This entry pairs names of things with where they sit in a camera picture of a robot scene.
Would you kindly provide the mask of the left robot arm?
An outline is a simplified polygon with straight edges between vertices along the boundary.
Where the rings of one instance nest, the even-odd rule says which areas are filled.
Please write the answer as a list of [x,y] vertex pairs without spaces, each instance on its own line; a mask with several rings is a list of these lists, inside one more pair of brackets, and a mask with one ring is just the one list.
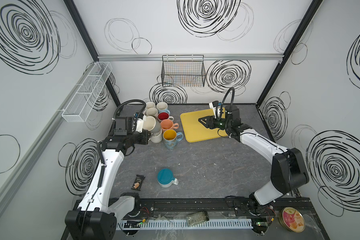
[[129,100],[115,110],[107,137],[97,142],[99,161],[91,184],[77,209],[68,211],[66,227],[74,240],[111,240],[126,215],[140,213],[140,196],[124,193],[112,205],[110,193],[117,172],[136,145],[147,145],[151,136],[143,130],[146,103]]

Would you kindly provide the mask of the cream and orange mug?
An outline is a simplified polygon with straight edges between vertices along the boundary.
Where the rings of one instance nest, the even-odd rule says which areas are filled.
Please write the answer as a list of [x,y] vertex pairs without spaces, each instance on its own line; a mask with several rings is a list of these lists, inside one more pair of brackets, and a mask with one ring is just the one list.
[[166,130],[176,130],[179,128],[179,124],[178,123],[174,123],[172,120],[167,119],[167,120],[163,120],[161,121],[161,128],[163,133]]

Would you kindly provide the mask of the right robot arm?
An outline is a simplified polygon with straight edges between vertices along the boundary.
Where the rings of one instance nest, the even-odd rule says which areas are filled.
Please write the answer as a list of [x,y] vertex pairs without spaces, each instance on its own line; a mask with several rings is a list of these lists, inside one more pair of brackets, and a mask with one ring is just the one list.
[[308,170],[300,150],[283,147],[242,123],[233,99],[227,106],[224,106],[224,101],[214,101],[209,106],[214,114],[199,118],[199,123],[207,129],[226,132],[227,138],[252,148],[271,163],[270,180],[249,196],[247,210],[252,215],[260,215],[267,204],[309,183]]

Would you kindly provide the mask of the blue butterfly mug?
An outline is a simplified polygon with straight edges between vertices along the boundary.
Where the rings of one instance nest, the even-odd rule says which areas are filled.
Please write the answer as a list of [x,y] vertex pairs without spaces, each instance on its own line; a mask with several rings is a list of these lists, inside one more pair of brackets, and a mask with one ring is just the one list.
[[184,135],[181,132],[176,132],[175,130],[166,130],[163,133],[163,141],[166,148],[173,150],[178,142],[183,139]]

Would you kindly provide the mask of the light blue mug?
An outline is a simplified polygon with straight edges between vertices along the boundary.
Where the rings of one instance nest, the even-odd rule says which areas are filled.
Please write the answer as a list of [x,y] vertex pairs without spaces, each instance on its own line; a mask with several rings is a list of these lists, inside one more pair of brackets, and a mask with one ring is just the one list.
[[167,113],[167,114],[171,114],[170,110],[169,110],[169,105],[166,102],[159,102],[156,104],[156,108],[158,110],[158,113]]

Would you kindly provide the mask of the white mug with ribbed base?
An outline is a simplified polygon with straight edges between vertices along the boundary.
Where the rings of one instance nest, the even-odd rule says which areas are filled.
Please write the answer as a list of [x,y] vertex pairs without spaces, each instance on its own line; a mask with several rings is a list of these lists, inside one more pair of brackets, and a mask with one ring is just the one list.
[[146,109],[155,108],[156,104],[154,102],[147,102],[146,103]]

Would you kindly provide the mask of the pink mug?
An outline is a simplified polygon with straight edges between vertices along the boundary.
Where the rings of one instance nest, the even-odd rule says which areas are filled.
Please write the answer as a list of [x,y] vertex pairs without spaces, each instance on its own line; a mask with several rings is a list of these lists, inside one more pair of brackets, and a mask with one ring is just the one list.
[[149,108],[146,110],[145,115],[146,116],[152,116],[152,117],[157,117],[159,114],[158,110],[156,108]]

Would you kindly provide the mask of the cream speckled mug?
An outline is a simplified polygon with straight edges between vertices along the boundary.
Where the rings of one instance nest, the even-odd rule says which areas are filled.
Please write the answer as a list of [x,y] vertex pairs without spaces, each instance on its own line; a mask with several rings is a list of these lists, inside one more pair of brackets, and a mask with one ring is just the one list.
[[154,144],[158,144],[162,140],[163,140],[163,132],[162,131],[152,134],[152,136],[150,138],[150,141]]

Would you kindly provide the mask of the small cream mug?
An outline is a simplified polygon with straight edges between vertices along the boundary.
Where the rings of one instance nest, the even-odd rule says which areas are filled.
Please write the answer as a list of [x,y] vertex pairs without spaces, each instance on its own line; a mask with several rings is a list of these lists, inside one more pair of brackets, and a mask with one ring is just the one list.
[[167,112],[161,112],[158,114],[158,121],[161,123],[162,121],[164,120],[171,120],[173,121],[174,120],[174,117],[171,116],[169,113]]

